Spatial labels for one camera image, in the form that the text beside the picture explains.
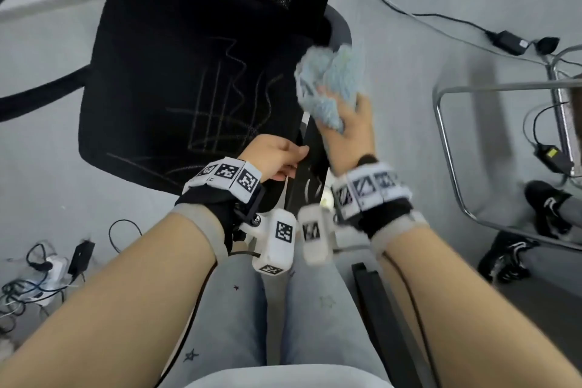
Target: sneaker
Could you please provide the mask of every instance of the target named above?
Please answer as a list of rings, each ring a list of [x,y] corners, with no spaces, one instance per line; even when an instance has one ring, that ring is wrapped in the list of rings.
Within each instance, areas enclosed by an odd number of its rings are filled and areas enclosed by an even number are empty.
[[[521,262],[520,253],[536,245],[537,243],[520,235],[499,232],[491,249],[479,261],[477,271],[488,282],[506,284],[525,279],[530,276],[530,271]]]
[[[572,225],[560,216],[558,210],[562,203],[571,197],[544,181],[530,181],[525,189],[526,200],[535,210],[535,230],[540,235],[557,238],[552,228],[558,235],[567,234]]]

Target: hand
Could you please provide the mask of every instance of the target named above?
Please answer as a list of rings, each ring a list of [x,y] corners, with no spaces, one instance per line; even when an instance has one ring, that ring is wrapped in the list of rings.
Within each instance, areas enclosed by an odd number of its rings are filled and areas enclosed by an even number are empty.
[[[248,161],[261,171],[261,182],[267,179],[284,181],[295,178],[297,163],[307,156],[309,146],[297,146],[280,136],[261,134],[240,154],[239,160]]]
[[[328,145],[332,172],[340,176],[355,168],[364,155],[376,155],[372,105],[368,97],[358,93],[354,111],[338,95],[330,92],[324,92],[324,94],[335,99],[338,104],[339,118],[344,124],[344,132],[340,134],[316,121],[317,128]]]

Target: black chair seat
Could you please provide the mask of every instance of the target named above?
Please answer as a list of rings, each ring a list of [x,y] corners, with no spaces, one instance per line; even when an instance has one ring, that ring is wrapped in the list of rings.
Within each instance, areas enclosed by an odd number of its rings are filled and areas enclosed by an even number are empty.
[[[257,134],[294,141],[302,111],[293,72],[313,41],[289,23],[268,1],[107,0],[81,106],[81,157],[178,195]],[[261,210],[282,186],[268,188]]]

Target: black wrist strap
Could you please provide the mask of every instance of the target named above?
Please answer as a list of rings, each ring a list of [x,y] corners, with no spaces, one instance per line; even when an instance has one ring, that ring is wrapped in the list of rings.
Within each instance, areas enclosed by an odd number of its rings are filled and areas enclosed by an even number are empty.
[[[224,230],[224,244],[226,251],[232,250],[232,233],[237,225],[238,218],[235,213],[236,198],[228,190],[216,189],[206,184],[188,189],[176,204],[202,204],[210,210],[218,219]]]
[[[364,155],[358,161],[358,166],[374,163],[378,163],[374,155]],[[407,198],[398,198],[363,211],[357,225],[371,239],[380,229],[395,219],[409,214],[412,209],[412,204]]]

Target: metal frame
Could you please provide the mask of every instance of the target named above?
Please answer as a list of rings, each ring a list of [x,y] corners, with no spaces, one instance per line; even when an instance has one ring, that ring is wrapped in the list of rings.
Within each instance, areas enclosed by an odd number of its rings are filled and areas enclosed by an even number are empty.
[[[566,248],[569,250],[574,250],[582,252],[582,245],[560,241],[558,239],[548,238],[545,236],[538,235],[537,233],[530,233],[519,229],[514,229],[513,227],[506,227],[495,222],[486,221],[479,219],[476,215],[473,215],[471,211],[467,208],[463,201],[461,194],[461,189],[459,182],[457,180],[457,174],[455,172],[455,164],[453,162],[453,157],[450,152],[449,139],[447,137],[447,131],[445,129],[445,124],[442,118],[442,111],[440,103],[442,98],[446,94],[450,93],[484,93],[491,91],[516,91],[516,90],[539,90],[539,89],[549,89],[552,94],[552,102],[554,105],[562,103],[564,100],[564,89],[568,88],[582,88],[582,79],[563,79],[559,80],[559,71],[557,69],[557,64],[560,59],[567,53],[573,51],[582,50],[582,45],[572,46],[570,48],[564,49],[552,60],[550,64],[546,66],[548,72],[549,81],[547,82],[522,82],[522,83],[506,83],[500,85],[488,85],[488,86],[455,86],[453,88],[445,88],[441,90],[435,89],[433,91],[433,108],[436,115],[436,123],[438,126],[440,141],[442,142],[443,150],[445,151],[445,158],[447,160],[447,168],[449,169],[450,180],[453,184],[453,192],[455,193],[455,199],[457,204],[461,208],[461,211],[465,216],[468,216],[473,221],[481,224],[485,227],[491,227],[495,230],[503,230],[506,232],[514,233],[516,235],[521,235],[526,238],[535,239],[541,244],[548,246],[554,246],[559,248]],[[564,105],[557,106],[556,110],[556,121],[557,121],[557,131],[560,138],[560,144],[564,153],[572,160],[571,155],[571,141],[567,132],[566,116],[564,113]],[[562,179],[562,185],[565,184],[568,176],[564,176]]]

